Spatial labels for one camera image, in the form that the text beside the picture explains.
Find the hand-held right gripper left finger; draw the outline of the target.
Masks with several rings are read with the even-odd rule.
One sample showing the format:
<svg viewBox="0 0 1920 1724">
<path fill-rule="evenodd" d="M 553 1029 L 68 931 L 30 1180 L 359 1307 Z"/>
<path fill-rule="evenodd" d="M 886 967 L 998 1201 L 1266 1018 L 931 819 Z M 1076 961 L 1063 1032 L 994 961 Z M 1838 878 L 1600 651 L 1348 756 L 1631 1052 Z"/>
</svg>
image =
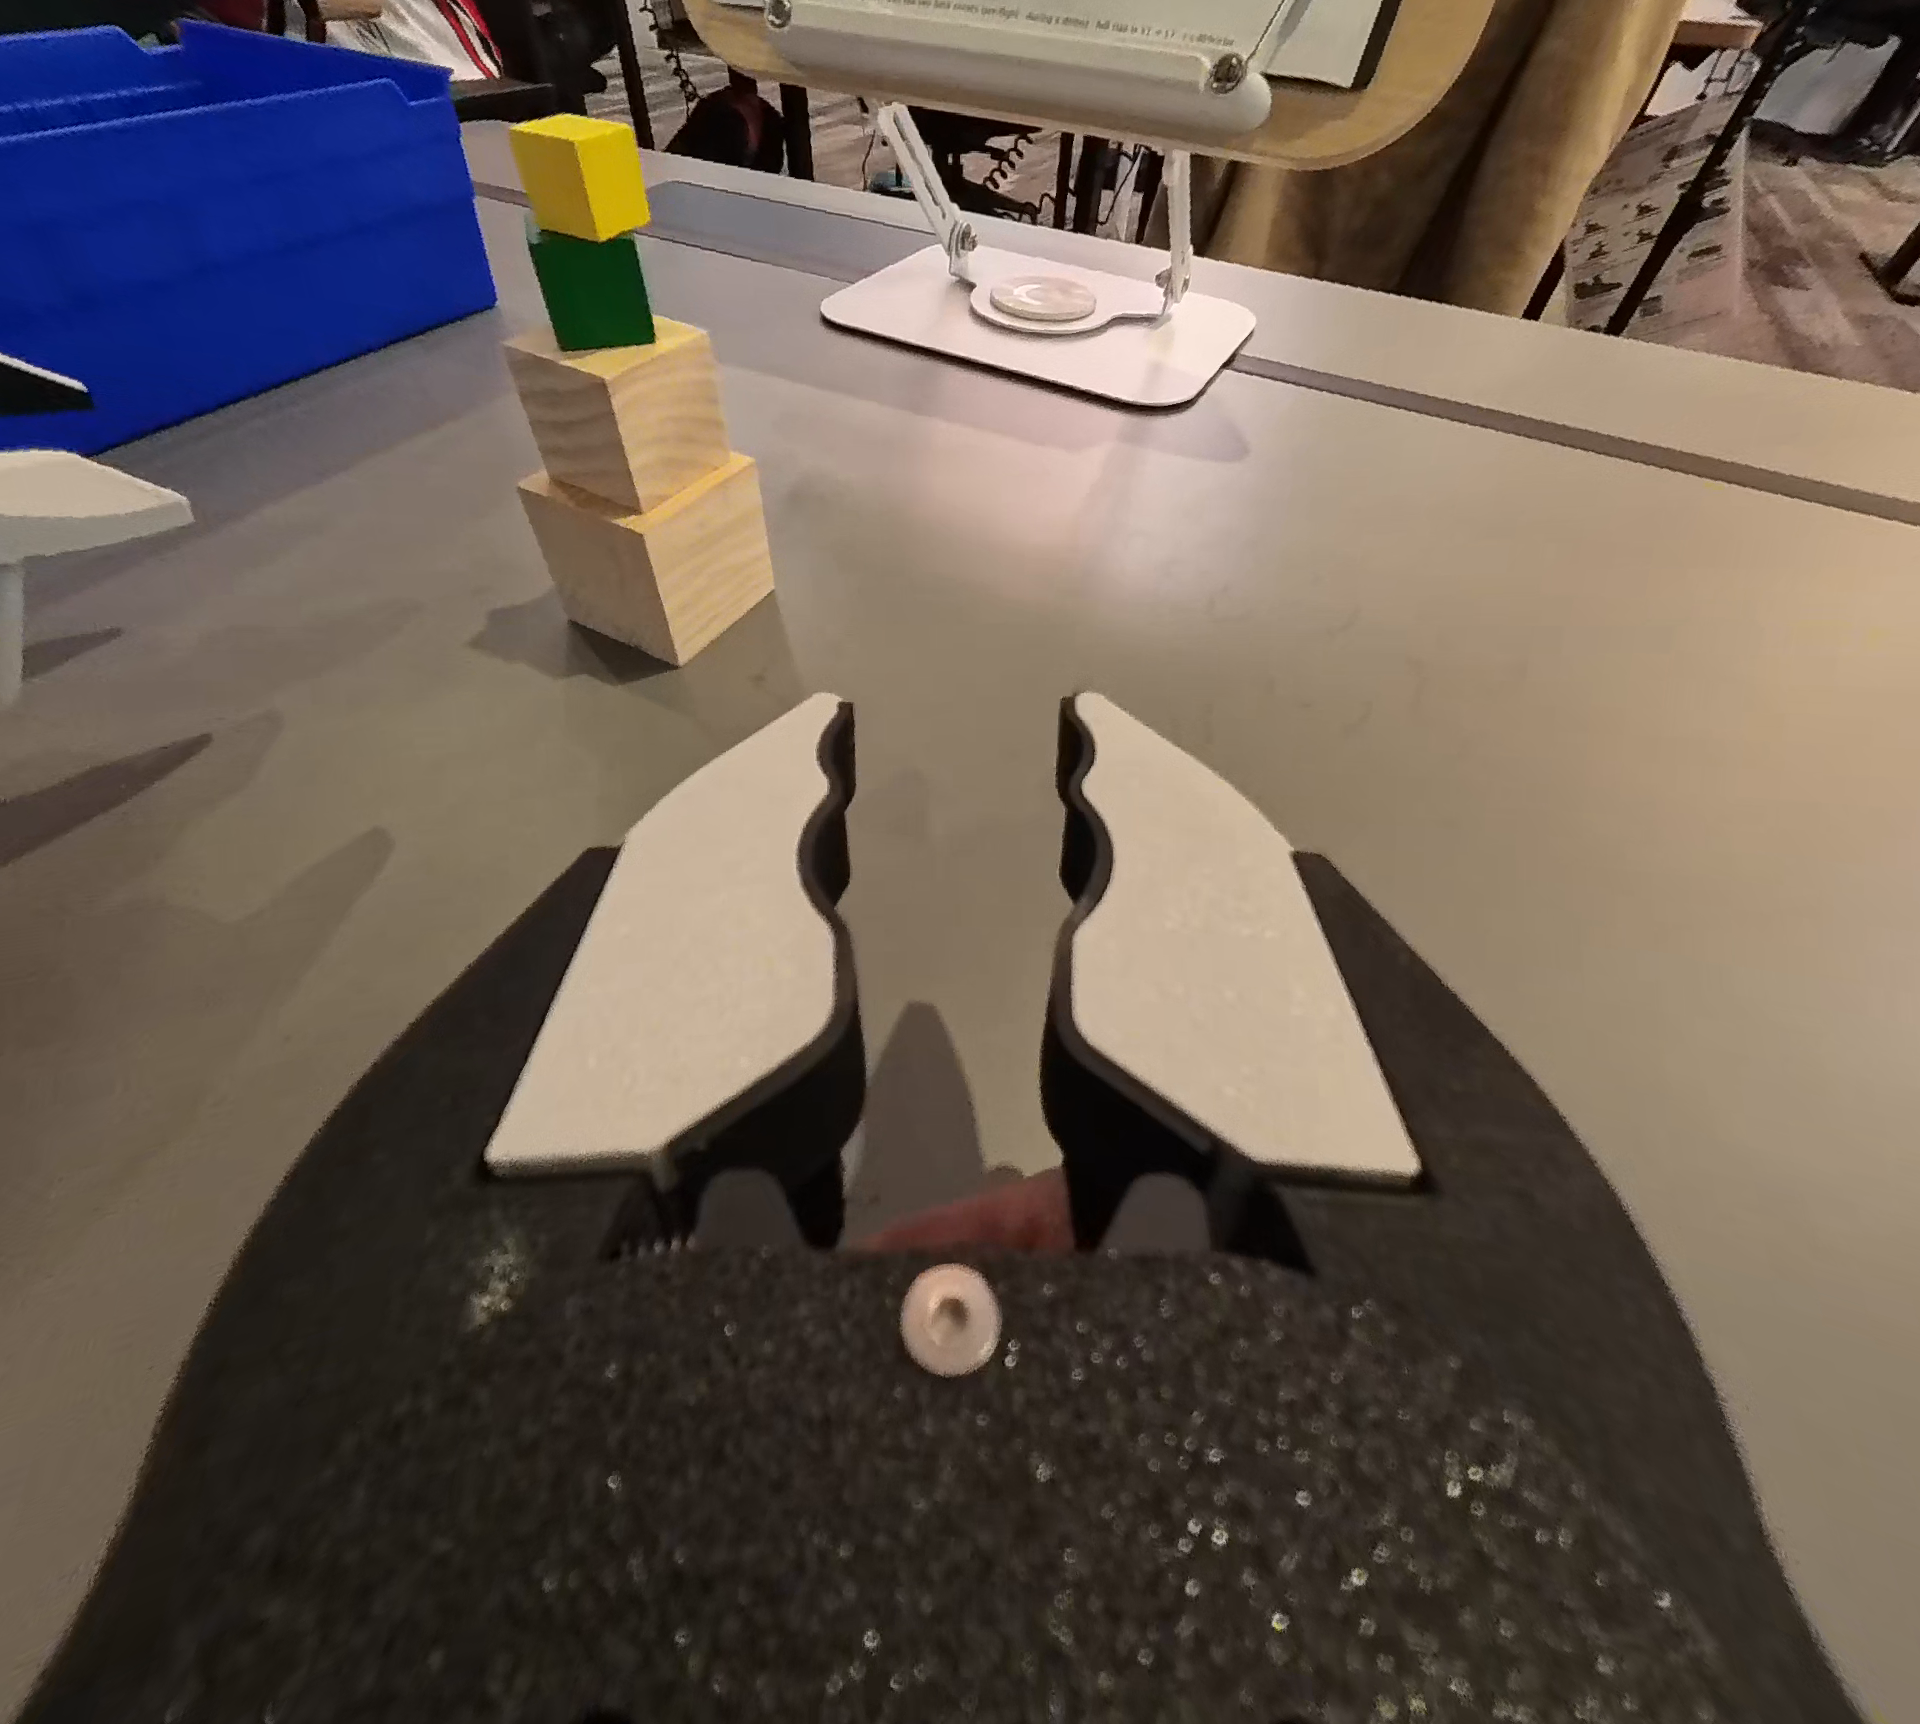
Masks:
<svg viewBox="0 0 1920 1724">
<path fill-rule="evenodd" d="M 852 737 L 850 702 L 805 696 L 627 828 L 484 1149 L 489 1175 L 842 1175 L 866 1095 L 840 913 Z"/>
</svg>

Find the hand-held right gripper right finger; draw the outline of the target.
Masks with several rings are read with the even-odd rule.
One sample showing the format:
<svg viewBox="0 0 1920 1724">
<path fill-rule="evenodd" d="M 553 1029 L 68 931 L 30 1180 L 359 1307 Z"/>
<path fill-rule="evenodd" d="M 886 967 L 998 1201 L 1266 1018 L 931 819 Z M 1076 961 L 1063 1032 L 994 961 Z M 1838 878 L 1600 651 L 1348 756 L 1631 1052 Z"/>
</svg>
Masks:
<svg viewBox="0 0 1920 1724">
<path fill-rule="evenodd" d="M 1062 699 L 1042 1115 L 1083 1184 L 1423 1165 L 1282 830 L 1102 693 Z"/>
</svg>

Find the blue plastic bin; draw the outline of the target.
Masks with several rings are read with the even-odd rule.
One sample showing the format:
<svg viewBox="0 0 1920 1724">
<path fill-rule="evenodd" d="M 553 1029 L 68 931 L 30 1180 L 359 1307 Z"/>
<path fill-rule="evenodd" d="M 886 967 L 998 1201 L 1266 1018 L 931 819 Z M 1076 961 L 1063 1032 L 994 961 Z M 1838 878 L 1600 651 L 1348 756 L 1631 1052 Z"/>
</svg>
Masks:
<svg viewBox="0 0 1920 1724">
<path fill-rule="evenodd" d="M 183 23 L 2 42 L 2 350 L 91 406 L 6 453 L 95 459 L 496 302 L 452 81 Z"/>
</svg>

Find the large pale wooden cube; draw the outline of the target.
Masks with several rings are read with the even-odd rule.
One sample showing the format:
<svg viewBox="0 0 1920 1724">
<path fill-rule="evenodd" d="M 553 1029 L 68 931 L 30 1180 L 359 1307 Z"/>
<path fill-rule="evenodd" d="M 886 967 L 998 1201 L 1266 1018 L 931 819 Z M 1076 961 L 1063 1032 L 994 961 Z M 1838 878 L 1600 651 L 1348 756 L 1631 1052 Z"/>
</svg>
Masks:
<svg viewBox="0 0 1920 1724">
<path fill-rule="evenodd" d="M 757 464 L 731 453 L 650 511 L 626 511 L 548 472 L 518 485 L 565 618 L 685 666 L 771 599 Z"/>
</svg>

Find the medium pale wooden cube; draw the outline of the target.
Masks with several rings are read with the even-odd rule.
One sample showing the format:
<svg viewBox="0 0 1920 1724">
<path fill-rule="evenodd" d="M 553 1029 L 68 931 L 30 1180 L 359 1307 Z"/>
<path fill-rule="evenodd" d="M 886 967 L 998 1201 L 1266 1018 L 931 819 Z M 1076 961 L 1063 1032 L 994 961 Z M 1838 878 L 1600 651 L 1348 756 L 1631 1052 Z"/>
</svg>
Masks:
<svg viewBox="0 0 1920 1724">
<path fill-rule="evenodd" d="M 561 350 L 543 331 L 501 344 L 548 479 L 656 513 L 731 459 L 706 331 L 660 318 L 651 344 Z"/>
</svg>

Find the green wooden cube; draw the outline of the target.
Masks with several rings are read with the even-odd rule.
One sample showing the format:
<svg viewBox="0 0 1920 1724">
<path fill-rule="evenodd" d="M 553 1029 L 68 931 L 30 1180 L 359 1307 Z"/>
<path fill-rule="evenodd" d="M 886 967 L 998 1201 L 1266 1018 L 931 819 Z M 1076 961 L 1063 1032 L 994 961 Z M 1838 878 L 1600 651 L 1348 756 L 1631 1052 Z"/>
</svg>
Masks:
<svg viewBox="0 0 1920 1724">
<path fill-rule="evenodd" d="M 525 224 L 525 249 L 553 344 L 564 355 L 657 344 L 637 241 L 601 243 Z"/>
</svg>

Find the yellow wooden cube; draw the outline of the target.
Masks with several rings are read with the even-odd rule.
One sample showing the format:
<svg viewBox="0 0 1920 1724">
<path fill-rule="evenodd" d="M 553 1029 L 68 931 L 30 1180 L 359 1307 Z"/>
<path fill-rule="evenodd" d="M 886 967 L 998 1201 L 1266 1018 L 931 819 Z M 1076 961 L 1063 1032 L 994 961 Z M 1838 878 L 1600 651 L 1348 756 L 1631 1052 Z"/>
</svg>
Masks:
<svg viewBox="0 0 1920 1724">
<path fill-rule="evenodd" d="M 606 244 L 650 226 L 639 142 L 627 123 L 555 113 L 511 124 L 507 149 L 542 232 Z"/>
</svg>

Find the white document stand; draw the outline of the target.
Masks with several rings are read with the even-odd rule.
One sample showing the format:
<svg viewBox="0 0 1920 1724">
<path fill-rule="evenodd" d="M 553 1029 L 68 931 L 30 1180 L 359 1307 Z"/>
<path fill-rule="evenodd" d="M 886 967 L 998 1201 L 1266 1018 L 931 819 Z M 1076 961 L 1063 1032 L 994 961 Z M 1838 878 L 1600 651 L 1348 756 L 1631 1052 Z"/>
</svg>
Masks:
<svg viewBox="0 0 1920 1724">
<path fill-rule="evenodd" d="M 1194 404 L 1251 336 L 1247 309 L 1192 290 L 1187 151 L 1131 142 L 1159 156 L 1167 251 L 1156 274 L 1112 272 L 992 244 L 916 120 L 934 109 L 866 102 L 929 243 L 826 296 L 829 331 L 1137 412 Z"/>
</svg>

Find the black tripod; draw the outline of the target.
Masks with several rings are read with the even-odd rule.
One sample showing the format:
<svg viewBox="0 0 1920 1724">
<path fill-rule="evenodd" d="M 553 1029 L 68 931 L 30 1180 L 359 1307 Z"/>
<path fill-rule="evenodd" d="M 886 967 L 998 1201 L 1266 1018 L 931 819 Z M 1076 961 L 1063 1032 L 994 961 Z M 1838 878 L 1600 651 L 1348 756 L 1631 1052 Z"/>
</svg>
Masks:
<svg viewBox="0 0 1920 1724">
<path fill-rule="evenodd" d="M 1671 339 L 1730 315 L 1750 152 L 1915 147 L 1915 0 L 1690 0 L 1666 65 L 1528 307 Z"/>
</svg>

